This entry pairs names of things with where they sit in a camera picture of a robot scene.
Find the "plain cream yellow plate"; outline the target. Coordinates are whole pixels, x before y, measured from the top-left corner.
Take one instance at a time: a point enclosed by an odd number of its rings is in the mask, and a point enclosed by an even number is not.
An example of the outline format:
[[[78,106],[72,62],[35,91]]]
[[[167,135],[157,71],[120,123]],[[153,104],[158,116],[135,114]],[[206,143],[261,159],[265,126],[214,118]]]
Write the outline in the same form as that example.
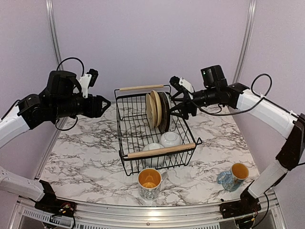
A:
[[[157,116],[157,121],[155,126],[158,127],[162,121],[162,103],[159,94],[155,90],[151,90],[150,95],[155,102],[156,116]]]

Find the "grey reindeer plate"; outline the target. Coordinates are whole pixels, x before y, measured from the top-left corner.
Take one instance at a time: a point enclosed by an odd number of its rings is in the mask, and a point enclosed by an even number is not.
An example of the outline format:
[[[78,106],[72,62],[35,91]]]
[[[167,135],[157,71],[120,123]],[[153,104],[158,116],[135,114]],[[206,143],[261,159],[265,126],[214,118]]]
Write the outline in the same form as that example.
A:
[[[163,134],[170,129],[171,125],[171,118],[169,114],[170,110],[170,104],[168,102],[168,97],[166,93],[164,92],[159,92],[158,93],[161,101],[161,106],[162,106],[162,118],[161,118],[161,123],[159,125],[159,131]]]

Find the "cream gold rimmed plate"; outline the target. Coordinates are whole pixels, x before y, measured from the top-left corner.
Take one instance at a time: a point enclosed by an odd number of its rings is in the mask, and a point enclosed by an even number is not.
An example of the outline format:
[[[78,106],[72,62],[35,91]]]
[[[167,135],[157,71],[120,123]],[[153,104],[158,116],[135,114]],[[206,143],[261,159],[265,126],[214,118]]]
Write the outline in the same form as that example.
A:
[[[145,102],[146,102],[146,115],[147,115],[149,127],[152,130],[155,127],[157,121],[155,102],[150,96],[150,94],[146,94]]]

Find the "white bowl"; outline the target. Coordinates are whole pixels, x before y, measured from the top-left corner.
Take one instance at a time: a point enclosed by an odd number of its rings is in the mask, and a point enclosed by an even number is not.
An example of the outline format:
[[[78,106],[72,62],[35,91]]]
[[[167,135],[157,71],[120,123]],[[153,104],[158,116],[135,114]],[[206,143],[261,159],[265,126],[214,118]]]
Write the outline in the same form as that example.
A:
[[[159,143],[163,147],[172,147],[172,146],[179,146],[181,144],[181,137],[172,131],[165,132],[162,134]]]
[[[142,150],[149,151],[149,150],[162,149],[162,148],[164,148],[164,146],[161,145],[160,143],[149,143]],[[160,167],[163,164],[163,161],[164,161],[164,156],[158,156],[158,155],[150,155],[148,158],[141,160],[141,162],[144,165],[146,165],[146,167],[153,167],[153,168]]]

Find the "black wire dish rack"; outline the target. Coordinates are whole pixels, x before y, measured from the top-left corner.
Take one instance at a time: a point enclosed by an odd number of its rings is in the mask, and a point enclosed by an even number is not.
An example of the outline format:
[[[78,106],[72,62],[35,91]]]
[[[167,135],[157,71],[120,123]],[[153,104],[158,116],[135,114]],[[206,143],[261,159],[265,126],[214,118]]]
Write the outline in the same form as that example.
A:
[[[194,138],[184,119],[172,115],[169,131],[178,134],[183,146],[178,151],[129,158],[130,153],[140,152],[150,143],[158,143],[163,134],[159,128],[149,127],[145,104],[145,96],[149,92],[149,89],[143,92],[124,92],[120,89],[114,91],[119,156],[127,176],[138,174],[145,168],[169,169],[186,166],[196,147],[203,143],[201,138]]]

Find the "patterned mug yellow inside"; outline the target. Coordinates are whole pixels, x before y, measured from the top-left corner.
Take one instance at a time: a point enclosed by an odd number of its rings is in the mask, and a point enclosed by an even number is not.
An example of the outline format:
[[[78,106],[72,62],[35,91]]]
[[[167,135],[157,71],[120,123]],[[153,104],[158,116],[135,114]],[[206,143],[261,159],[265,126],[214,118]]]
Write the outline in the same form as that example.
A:
[[[145,200],[156,199],[161,191],[161,183],[168,177],[167,171],[146,168],[138,174],[138,190]]]

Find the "blue mug yellow inside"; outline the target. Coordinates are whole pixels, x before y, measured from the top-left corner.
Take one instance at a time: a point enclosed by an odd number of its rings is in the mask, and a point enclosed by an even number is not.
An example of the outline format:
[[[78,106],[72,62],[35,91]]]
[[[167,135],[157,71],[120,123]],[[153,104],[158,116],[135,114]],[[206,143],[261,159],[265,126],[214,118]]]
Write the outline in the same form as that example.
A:
[[[221,172],[216,182],[223,186],[226,191],[236,191],[249,177],[248,168],[242,163],[235,163],[230,170]]]

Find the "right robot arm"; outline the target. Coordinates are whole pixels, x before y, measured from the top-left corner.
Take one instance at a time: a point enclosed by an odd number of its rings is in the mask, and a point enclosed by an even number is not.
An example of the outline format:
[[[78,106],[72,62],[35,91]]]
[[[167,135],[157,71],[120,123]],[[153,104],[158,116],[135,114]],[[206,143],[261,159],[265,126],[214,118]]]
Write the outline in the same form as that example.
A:
[[[269,188],[305,163],[305,116],[288,111],[269,100],[267,93],[255,92],[252,86],[229,84],[219,65],[201,69],[201,74],[204,89],[199,91],[182,77],[170,79],[176,89],[172,97],[176,106],[170,111],[178,111],[179,117],[188,119],[198,111],[207,113],[207,107],[214,104],[230,109],[260,170],[236,203],[236,210],[245,214]]]

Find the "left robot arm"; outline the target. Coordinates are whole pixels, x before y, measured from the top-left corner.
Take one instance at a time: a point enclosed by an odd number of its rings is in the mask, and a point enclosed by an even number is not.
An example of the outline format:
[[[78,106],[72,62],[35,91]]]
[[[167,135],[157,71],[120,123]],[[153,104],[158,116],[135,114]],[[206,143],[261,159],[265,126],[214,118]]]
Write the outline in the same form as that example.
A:
[[[94,86],[98,71],[90,69],[79,79],[69,71],[51,71],[46,88],[39,94],[30,94],[18,100],[0,120],[0,145],[33,130],[44,122],[57,124],[61,118],[78,119],[80,115],[99,118],[110,107],[111,102],[101,95],[88,92]],[[0,189],[29,198],[41,204],[49,212],[60,209],[48,182],[32,180],[0,169]]]

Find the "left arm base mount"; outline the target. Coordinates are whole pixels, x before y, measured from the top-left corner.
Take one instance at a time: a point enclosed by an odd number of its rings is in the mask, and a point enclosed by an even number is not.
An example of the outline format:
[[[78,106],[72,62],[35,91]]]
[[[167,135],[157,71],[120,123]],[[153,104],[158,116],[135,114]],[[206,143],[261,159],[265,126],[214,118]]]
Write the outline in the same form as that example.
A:
[[[73,217],[76,209],[76,203],[61,199],[41,200],[35,203],[35,208],[51,213],[55,216]]]

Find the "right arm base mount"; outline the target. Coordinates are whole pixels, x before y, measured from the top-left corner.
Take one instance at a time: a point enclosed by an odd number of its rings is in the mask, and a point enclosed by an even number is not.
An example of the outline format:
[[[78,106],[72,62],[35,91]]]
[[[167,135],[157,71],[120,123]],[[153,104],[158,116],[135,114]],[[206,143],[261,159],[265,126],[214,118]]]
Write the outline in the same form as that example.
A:
[[[253,204],[246,204],[241,200],[237,200],[231,202],[223,202],[220,205],[220,212],[224,219],[256,213],[261,209],[262,208],[259,201],[255,201]]]

